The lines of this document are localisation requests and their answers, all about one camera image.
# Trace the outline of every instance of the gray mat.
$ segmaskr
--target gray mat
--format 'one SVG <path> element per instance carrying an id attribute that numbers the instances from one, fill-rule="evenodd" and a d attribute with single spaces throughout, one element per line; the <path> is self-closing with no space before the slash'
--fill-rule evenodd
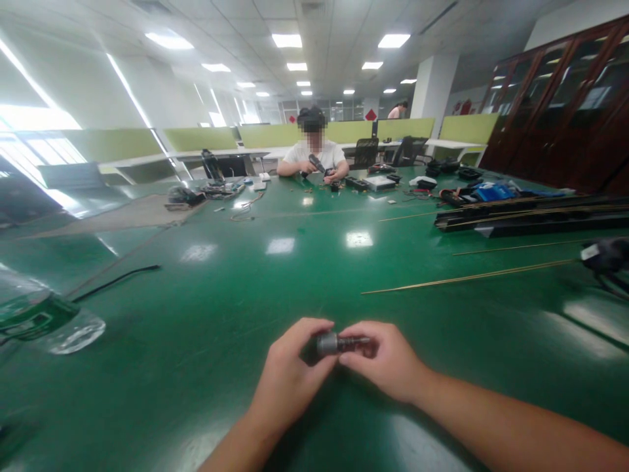
<path id="1" fill-rule="evenodd" d="M 170 226 L 183 223 L 194 214 L 205 202 L 192 210 L 171 212 L 164 206 L 168 202 L 165 195 L 149 195 L 133 200 L 128 205 L 115 210 L 77 220 L 67 226 L 52 231 L 45 231 L 30 237 L 63 236 L 81 233 L 100 233 L 143 226 Z"/>

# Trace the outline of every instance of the green workbench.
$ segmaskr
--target green workbench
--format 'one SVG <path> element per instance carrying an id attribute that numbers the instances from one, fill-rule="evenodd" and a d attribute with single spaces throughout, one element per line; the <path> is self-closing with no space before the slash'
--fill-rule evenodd
<path id="1" fill-rule="evenodd" d="M 423 171 L 399 173 L 407 182 Z M 400 191 L 335 195 L 320 180 L 272 178 L 252 221 L 229 220 L 256 196 L 247 189 L 207 202 L 179 227 L 1 242 L 0 263 L 63 293 L 91 277 L 76 294 L 138 267 L 162 269 L 82 302 L 107 330 L 74 355 L 0 348 L 0 424 L 10 427 L 0 436 L 0 469 L 194 470 L 247 409 L 270 344 L 304 316 L 339 329 L 361 319 L 395 323 L 433 368 L 629 444 L 629 356 L 619 346 L 629 340 L 629 304 L 597 289 L 579 264 L 360 294 L 573 258 L 579 245 L 454 252 L 621 231 L 443 234 L 434 216 L 378 222 L 434 211 L 434 202 L 403 203 Z M 429 418 L 338 367 L 268 470 L 359 469 L 484 467 Z"/>

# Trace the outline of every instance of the person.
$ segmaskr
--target person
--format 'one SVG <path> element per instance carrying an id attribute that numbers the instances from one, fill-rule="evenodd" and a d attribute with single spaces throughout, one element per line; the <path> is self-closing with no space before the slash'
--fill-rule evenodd
<path id="1" fill-rule="evenodd" d="M 375 353 L 347 352 L 308 367 L 299 352 L 333 325 L 304 318 L 273 343 L 249 410 L 199 471 L 261 469 L 337 361 L 423 410 L 492 471 L 629 470 L 629 448 L 574 420 L 433 371 L 392 324 L 361 321 L 339 333 L 370 337 Z"/>
<path id="2" fill-rule="evenodd" d="M 326 123 L 325 115 L 316 106 L 302 108 L 299 111 L 297 124 L 304 133 L 305 140 L 300 140 L 289 149 L 284 160 L 277 166 L 279 176 L 290 177 L 297 172 L 310 174 L 316 171 L 316 167 L 309 160 L 310 154 L 314 154 L 326 170 L 331 169 L 324 177 L 326 184 L 346 177 L 349 164 L 345 160 L 341 146 L 324 138 Z"/>
<path id="3" fill-rule="evenodd" d="M 408 108 L 408 102 L 404 100 L 402 103 L 399 103 L 393 107 L 393 109 L 389 112 L 389 119 L 398 119 L 402 118 L 402 114 L 406 112 Z"/>

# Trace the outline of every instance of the plastic bottle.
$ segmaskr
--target plastic bottle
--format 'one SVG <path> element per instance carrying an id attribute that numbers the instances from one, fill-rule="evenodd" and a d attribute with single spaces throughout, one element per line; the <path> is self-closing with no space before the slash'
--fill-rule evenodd
<path id="1" fill-rule="evenodd" d="M 72 354 L 104 331 L 105 322 L 89 310 L 16 272 L 0 270 L 0 340 Z"/>

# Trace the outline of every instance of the finger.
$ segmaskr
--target finger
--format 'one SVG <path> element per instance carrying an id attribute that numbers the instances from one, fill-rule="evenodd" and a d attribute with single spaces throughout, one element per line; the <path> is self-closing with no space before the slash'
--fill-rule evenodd
<path id="1" fill-rule="evenodd" d="M 377 321 L 360 321 L 359 323 L 345 328 L 339 333 L 339 336 L 368 336 L 369 338 L 380 341 L 385 337 L 387 329 L 388 325 L 385 323 L 378 323 Z"/>
<path id="2" fill-rule="evenodd" d="M 334 322 L 321 318 L 302 318 L 283 335 L 289 349 L 299 353 L 314 334 L 330 331 Z"/>
<path id="3" fill-rule="evenodd" d="M 351 370 L 358 372 L 360 375 L 369 378 L 372 370 L 373 360 L 367 359 L 353 352 L 341 354 L 339 363 L 349 367 Z"/>
<path id="4" fill-rule="evenodd" d="M 325 356 L 314 367 L 311 368 L 311 376 L 317 386 L 323 384 L 323 381 L 330 375 L 330 372 L 336 365 L 338 355 Z"/>

